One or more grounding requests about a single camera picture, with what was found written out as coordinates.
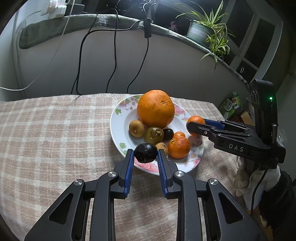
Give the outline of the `small tangerine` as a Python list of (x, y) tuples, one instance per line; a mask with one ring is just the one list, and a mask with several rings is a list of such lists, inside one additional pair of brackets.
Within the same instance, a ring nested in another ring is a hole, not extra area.
[(206, 124), (206, 123), (205, 123), (205, 120), (204, 120), (203, 118), (201, 118), (200, 116), (198, 116), (198, 115), (191, 116), (191, 117), (187, 120), (187, 124), (190, 123), (190, 122)]
[(168, 144), (168, 152), (175, 159), (182, 159), (189, 154), (191, 149), (190, 141), (183, 136), (173, 137)]
[(177, 131), (177, 132), (175, 132), (174, 133), (174, 138), (175, 137), (185, 137), (186, 135), (185, 135), (185, 133), (184, 132), (182, 132), (182, 131)]

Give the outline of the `brown kiwi fruit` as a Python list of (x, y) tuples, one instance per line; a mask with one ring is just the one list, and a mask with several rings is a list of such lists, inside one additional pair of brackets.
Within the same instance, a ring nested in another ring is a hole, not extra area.
[(166, 157), (168, 156), (169, 151), (168, 151), (168, 147), (166, 146), (165, 143), (163, 143), (163, 142), (157, 143), (156, 147), (158, 150), (163, 150), (165, 152)]

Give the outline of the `dark plum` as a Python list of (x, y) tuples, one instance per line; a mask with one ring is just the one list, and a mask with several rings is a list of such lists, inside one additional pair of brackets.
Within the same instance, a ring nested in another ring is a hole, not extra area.
[(163, 129), (163, 132), (164, 132), (164, 138), (163, 138), (164, 142), (171, 140), (174, 136), (174, 131), (171, 128), (165, 128)]
[(139, 163), (150, 163), (156, 159), (158, 149), (151, 143), (141, 143), (134, 150), (134, 157)]

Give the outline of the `small tangerine on plate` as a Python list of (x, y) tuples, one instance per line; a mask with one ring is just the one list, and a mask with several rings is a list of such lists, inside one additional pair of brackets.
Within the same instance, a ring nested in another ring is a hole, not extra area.
[(182, 132), (182, 131), (177, 131), (177, 132), (175, 132), (174, 133), (174, 138), (175, 137), (185, 137), (186, 135), (185, 135), (185, 133), (184, 132)]

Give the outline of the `green snack package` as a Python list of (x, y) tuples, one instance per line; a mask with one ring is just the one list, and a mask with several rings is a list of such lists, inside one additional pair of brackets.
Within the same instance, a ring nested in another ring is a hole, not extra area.
[(222, 102), (221, 106), (219, 107), (219, 110), (224, 116), (225, 119), (229, 118), (237, 109), (242, 108), (242, 103), (240, 100), (239, 95), (237, 92), (232, 92), (230, 94), (230, 97), (227, 97), (224, 102)]

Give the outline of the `dark plum on plate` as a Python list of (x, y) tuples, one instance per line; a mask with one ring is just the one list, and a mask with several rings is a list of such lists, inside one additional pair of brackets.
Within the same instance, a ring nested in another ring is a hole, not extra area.
[(171, 128), (165, 128), (163, 129), (163, 132), (164, 132), (164, 138), (163, 138), (164, 142), (171, 140), (174, 136), (174, 131)]

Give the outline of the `green-brown fruit with stem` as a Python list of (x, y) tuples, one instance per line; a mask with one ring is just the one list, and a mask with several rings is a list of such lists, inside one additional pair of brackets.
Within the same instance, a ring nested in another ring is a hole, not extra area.
[(144, 141), (156, 145), (164, 139), (164, 131), (156, 126), (149, 127), (144, 133)]

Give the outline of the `large orange on plate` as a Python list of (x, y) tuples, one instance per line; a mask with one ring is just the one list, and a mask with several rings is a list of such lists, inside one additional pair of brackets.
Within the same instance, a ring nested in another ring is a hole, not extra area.
[(140, 97), (137, 115), (146, 126), (165, 128), (174, 119), (175, 106), (164, 91), (151, 90)]

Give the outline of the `white floral plate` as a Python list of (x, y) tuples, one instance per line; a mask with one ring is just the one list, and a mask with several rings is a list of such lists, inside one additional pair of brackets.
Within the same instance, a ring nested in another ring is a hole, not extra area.
[[(111, 138), (122, 156), (126, 155), (128, 149), (134, 149), (138, 144), (144, 142), (143, 137), (133, 137), (128, 129), (130, 122), (138, 119), (137, 104), (140, 97), (141, 95), (126, 97), (113, 109), (110, 117)], [(167, 127), (174, 132), (183, 132), (190, 141), (191, 149), (189, 154), (182, 159), (174, 159), (170, 155), (167, 156), (167, 159), (175, 162), (180, 171), (188, 173), (196, 168), (201, 161), (204, 152), (203, 138), (201, 136), (192, 136), (189, 134), (186, 129), (186, 122), (190, 114), (178, 104), (175, 103), (174, 106), (175, 117)]]

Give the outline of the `plaid beige tablecloth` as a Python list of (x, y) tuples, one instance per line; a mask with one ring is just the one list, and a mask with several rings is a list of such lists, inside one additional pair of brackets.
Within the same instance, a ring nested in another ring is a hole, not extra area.
[[(125, 94), (63, 95), (1, 102), (1, 216), (23, 240), (75, 180), (95, 180), (122, 160), (110, 134)], [(134, 168), (128, 198), (115, 201), (117, 240), (175, 240), (176, 200), (159, 177)]]

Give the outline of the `potted spider plant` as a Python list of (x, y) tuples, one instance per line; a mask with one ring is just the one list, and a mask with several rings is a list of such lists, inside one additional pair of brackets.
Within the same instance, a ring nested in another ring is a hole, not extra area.
[(209, 48), (209, 53), (206, 53), (201, 60), (207, 56), (212, 56), (215, 65), (218, 63), (218, 59), (223, 59), (225, 55), (229, 55), (231, 48), (228, 45), (229, 36), (234, 34), (229, 30), (226, 23), (222, 22), (227, 13), (222, 13), (224, 7), (224, 1), (221, 1), (217, 10), (211, 10), (209, 14), (200, 6), (203, 15), (196, 11), (190, 11), (181, 13), (176, 18), (182, 16), (195, 16), (197, 19), (190, 21), (187, 37), (191, 40), (202, 43)]

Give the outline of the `white power adapter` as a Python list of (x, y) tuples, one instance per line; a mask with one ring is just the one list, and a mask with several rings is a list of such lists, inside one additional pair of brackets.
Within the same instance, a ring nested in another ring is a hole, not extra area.
[(40, 16), (48, 15), (49, 19), (61, 18), (65, 15), (66, 9), (65, 0), (47, 0), (41, 7)]

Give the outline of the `green grey sofa-top cloth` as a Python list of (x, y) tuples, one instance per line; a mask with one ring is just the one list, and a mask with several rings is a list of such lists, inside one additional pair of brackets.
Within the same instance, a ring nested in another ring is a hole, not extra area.
[[(94, 21), (93, 27), (105, 27), (107, 29), (115, 30), (116, 24), (116, 15), (113, 14), (84, 14), (84, 15), (74, 15), (74, 16), (65, 16), (57, 19), (42, 20), (37, 23), (29, 24), (21, 30), (20, 38), (18, 41), (18, 46), (21, 49), (29, 49), (38, 44), (46, 42), (47, 40), (59, 37), (62, 35), (64, 27), (69, 20), (67, 28), (64, 34), (89, 29), (91, 27), (91, 21)], [(143, 21), (137, 20), (134, 18), (129, 18), (125, 16), (118, 16), (118, 29), (123, 30), (125, 28), (133, 27), (131, 31), (143, 30), (144, 24)], [(201, 43), (197, 43), (185, 36), (182, 36), (178, 33), (175, 33), (166, 28), (160, 27), (158, 25), (152, 24), (151, 26), (152, 34), (163, 36), (167, 38), (174, 39), (181, 43), (184, 43), (196, 50), (199, 50), (203, 53), (210, 53), (209, 48), (205, 47)], [(218, 61), (225, 66), (231, 73), (233, 73), (239, 80), (244, 84), (248, 85), (247, 81), (230, 66), (228, 66), (222, 59)]]

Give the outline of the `black clip mount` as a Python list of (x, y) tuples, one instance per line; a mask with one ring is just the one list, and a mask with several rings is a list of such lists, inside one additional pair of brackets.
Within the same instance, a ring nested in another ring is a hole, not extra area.
[(144, 18), (144, 37), (146, 39), (149, 39), (152, 36), (151, 33), (151, 23), (152, 20), (151, 18), (148, 17), (148, 10), (150, 8), (150, 1), (145, 1), (144, 5), (143, 5), (143, 10), (145, 13), (145, 18)]

